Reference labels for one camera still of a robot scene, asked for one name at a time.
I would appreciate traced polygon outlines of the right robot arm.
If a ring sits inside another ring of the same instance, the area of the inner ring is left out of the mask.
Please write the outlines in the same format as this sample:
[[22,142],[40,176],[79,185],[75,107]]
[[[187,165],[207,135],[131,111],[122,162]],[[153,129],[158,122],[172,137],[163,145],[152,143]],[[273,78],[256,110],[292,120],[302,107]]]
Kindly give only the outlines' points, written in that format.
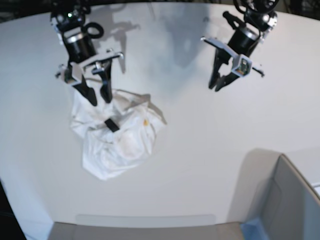
[[124,54],[111,48],[105,53],[97,52],[93,40],[104,35],[104,28],[97,22],[86,22],[86,15],[90,13],[91,6],[86,0],[53,0],[50,24],[68,54],[67,64],[59,65],[55,77],[72,86],[95,107],[97,97],[95,90],[87,84],[86,69],[91,68],[91,73],[100,77],[100,95],[109,104],[113,99],[112,63]]

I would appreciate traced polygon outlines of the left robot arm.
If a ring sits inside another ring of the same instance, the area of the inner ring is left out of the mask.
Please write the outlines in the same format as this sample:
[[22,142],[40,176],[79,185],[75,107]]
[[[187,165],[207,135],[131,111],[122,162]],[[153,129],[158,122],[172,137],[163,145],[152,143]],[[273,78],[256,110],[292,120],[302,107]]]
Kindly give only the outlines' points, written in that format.
[[208,82],[208,88],[216,92],[230,85],[239,78],[248,76],[255,71],[263,78],[265,73],[257,68],[251,60],[251,55],[263,43],[268,34],[278,23],[275,7],[277,0],[234,0],[237,11],[243,14],[243,19],[225,11],[222,16],[234,30],[228,43],[217,38],[200,38],[206,44],[215,47],[213,69]]

